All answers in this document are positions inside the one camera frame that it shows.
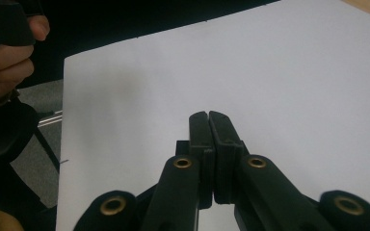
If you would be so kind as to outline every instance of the brass insert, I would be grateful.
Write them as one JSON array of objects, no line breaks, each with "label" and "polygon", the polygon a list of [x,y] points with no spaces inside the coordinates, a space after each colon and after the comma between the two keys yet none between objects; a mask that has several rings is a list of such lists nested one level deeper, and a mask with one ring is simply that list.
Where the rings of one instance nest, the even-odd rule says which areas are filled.
[{"label": "brass insert", "polygon": [[359,216],[364,213],[362,206],[352,198],[340,195],[334,199],[334,203],[336,207],[347,214]]},{"label": "brass insert", "polygon": [[100,212],[105,216],[112,216],[123,211],[126,205],[124,197],[112,196],[101,204]]},{"label": "brass insert", "polygon": [[180,159],[176,160],[173,163],[173,165],[178,167],[178,168],[187,168],[187,167],[190,167],[192,165],[192,162],[189,159],[180,158]]},{"label": "brass insert", "polygon": [[250,158],[248,160],[248,163],[251,167],[257,167],[257,168],[263,168],[267,165],[265,160],[257,158],[257,157]]}]

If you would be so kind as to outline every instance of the gray floor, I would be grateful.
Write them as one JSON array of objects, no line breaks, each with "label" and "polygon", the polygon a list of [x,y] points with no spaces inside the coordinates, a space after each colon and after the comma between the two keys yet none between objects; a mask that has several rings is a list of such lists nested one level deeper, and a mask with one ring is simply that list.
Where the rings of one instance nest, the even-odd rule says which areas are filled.
[{"label": "gray floor", "polygon": [[[38,113],[62,109],[63,80],[23,89],[20,93],[20,101],[31,105]],[[40,130],[60,158],[62,123],[43,126]],[[12,166],[46,206],[53,207],[57,204],[59,174],[35,137],[32,137],[23,153],[12,162]]]}]

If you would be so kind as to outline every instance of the white sheet of paper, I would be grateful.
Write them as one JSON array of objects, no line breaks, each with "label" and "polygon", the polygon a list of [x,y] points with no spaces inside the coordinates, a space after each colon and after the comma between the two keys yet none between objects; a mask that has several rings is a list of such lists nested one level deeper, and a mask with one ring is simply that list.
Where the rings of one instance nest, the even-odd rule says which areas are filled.
[{"label": "white sheet of paper", "polygon": [[[370,202],[370,15],[283,0],[66,59],[57,229],[154,185],[200,111],[228,115],[303,194]],[[232,210],[201,211],[199,230],[238,230]]]}]

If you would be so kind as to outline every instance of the finger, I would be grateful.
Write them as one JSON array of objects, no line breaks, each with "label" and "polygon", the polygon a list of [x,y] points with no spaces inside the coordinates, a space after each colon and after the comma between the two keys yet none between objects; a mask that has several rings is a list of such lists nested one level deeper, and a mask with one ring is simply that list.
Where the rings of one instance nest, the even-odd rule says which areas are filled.
[{"label": "finger", "polygon": [[0,45],[0,70],[28,59],[33,50],[33,46]]},{"label": "finger", "polygon": [[46,40],[50,32],[50,25],[47,17],[43,15],[31,16],[28,17],[28,21],[35,39],[40,41]]},{"label": "finger", "polygon": [[20,84],[25,78],[32,75],[34,66],[31,60],[27,59],[19,64],[12,65],[0,71],[0,83]]}]

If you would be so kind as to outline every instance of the black plastic part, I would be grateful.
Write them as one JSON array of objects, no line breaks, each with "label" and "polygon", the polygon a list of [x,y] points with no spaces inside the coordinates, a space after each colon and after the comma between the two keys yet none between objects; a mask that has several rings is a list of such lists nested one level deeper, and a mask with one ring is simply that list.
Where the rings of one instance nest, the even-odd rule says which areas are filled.
[{"label": "black plastic part", "polygon": [[239,193],[235,203],[234,216],[241,231],[265,231],[259,216],[243,192]]},{"label": "black plastic part", "polygon": [[[42,14],[39,1],[21,1],[28,14]],[[35,44],[27,13],[15,1],[0,1],[0,44],[26,46]]]},{"label": "black plastic part", "polygon": [[337,230],[370,230],[370,204],[354,194],[324,192],[319,211]]},{"label": "black plastic part", "polygon": [[148,210],[156,188],[157,185],[154,185],[137,196],[137,208],[134,217],[131,219],[131,230],[139,230],[143,225],[146,211]]},{"label": "black plastic part", "polygon": [[0,166],[19,156],[38,124],[37,112],[27,104],[10,102],[0,107]]},{"label": "black plastic part", "polygon": [[238,179],[265,230],[335,230],[269,159],[243,157]]},{"label": "black plastic part", "polygon": [[215,201],[218,204],[230,204],[235,201],[234,169],[245,147],[227,115],[209,112],[209,123],[216,146]]},{"label": "black plastic part", "polygon": [[189,141],[176,141],[175,156],[189,155]]},{"label": "black plastic part", "polygon": [[[74,231],[132,231],[130,224],[136,204],[136,197],[129,192],[104,193],[80,217]],[[118,212],[105,213],[109,210]]]},{"label": "black plastic part", "polygon": [[199,208],[208,209],[212,206],[216,153],[206,112],[189,117],[189,133],[189,154],[200,162]]},{"label": "black plastic part", "polygon": [[167,160],[140,230],[198,230],[198,181],[197,158]]}]

